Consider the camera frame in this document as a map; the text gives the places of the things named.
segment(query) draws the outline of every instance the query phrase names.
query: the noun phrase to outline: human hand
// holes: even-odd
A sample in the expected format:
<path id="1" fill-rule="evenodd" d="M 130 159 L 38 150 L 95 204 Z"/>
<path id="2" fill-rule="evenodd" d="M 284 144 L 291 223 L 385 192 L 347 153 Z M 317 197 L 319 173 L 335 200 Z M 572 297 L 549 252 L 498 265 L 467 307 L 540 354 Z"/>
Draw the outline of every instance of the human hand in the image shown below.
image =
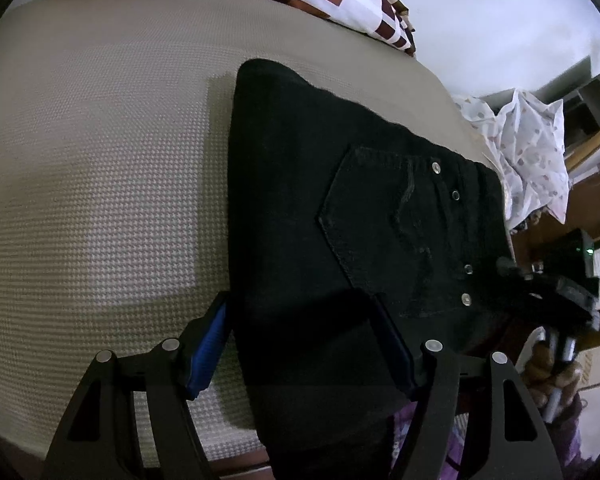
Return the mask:
<path id="1" fill-rule="evenodd" d="M 522 372 L 522 381 L 529 389 L 529 393 L 531 393 L 531 397 L 539 410 L 546 406 L 552 390 L 555 387 L 561 388 L 562 397 L 556 412 L 556 416 L 558 416 L 566 407 L 571 405 L 578 392 L 580 378 L 582 377 L 582 366 L 579 362 L 574 361 L 561 373 L 552 376 L 553 366 L 554 360 L 548 346 L 536 343 L 533 355 Z"/>

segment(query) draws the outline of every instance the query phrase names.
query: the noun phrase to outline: back pocket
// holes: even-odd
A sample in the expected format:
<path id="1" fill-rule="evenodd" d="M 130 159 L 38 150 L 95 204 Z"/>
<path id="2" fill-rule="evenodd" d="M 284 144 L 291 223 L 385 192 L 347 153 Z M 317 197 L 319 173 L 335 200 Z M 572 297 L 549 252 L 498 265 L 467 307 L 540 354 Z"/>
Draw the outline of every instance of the back pocket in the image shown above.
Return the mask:
<path id="1" fill-rule="evenodd" d="M 458 233 L 434 162 L 354 147 L 318 215 L 351 286 L 383 293 L 387 306 L 401 316 L 427 317 L 456 307 L 439 282 L 456 266 L 460 240 L 454 243 Z M 438 290 L 430 297 L 427 291 L 434 286 Z"/>

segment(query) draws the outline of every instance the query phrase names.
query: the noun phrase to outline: screw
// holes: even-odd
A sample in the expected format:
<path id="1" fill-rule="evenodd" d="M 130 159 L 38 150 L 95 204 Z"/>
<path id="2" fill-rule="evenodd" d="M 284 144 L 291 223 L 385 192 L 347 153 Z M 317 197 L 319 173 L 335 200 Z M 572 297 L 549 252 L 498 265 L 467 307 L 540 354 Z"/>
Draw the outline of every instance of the screw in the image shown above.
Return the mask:
<path id="1" fill-rule="evenodd" d="M 167 352 L 173 352 L 174 350 L 177 350 L 179 346 L 180 342 L 173 337 L 170 339 L 165 339 L 162 342 L 162 349 L 166 350 Z"/>
<path id="2" fill-rule="evenodd" d="M 99 363 L 106 363 L 109 359 L 111 359 L 112 355 L 113 354 L 111 350 L 100 350 L 96 354 L 96 361 Z"/>
<path id="3" fill-rule="evenodd" d="M 442 343 L 437 339 L 429 339 L 426 343 L 424 343 L 424 348 L 430 352 L 440 352 L 442 350 Z"/>
<path id="4" fill-rule="evenodd" d="M 507 362 L 507 356 L 504 355 L 502 352 L 494 352 L 491 355 L 491 359 L 493 359 L 494 361 L 496 361 L 499 365 L 503 365 L 506 364 Z"/>

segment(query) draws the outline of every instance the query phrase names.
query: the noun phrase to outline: beige textured bedsheet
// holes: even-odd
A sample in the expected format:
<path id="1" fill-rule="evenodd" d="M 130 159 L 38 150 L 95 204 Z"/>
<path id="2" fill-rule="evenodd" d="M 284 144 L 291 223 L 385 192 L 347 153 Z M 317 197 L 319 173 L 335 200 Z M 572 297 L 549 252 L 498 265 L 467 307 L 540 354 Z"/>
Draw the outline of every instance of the beige textured bedsheet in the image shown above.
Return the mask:
<path id="1" fill-rule="evenodd" d="M 93 355 L 147 351 L 228 288 L 235 74 L 278 60 L 488 164 L 437 78 L 269 0 L 36 0 L 0 22 L 0 436 L 44 456 Z M 192 406 L 210 459 L 260 444 L 235 346 Z M 155 465 L 148 412 L 138 427 Z"/>

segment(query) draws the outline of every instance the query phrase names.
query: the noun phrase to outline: white wall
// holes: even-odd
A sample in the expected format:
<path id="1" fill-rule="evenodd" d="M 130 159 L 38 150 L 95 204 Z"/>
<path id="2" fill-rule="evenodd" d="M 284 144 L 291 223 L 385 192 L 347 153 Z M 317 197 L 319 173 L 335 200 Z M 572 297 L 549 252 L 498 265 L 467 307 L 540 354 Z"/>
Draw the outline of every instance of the white wall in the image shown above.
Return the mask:
<path id="1" fill-rule="evenodd" d="M 451 93 L 533 91 L 587 56 L 593 75 L 600 72 L 600 14 L 590 0 L 402 1 L 418 60 Z"/>

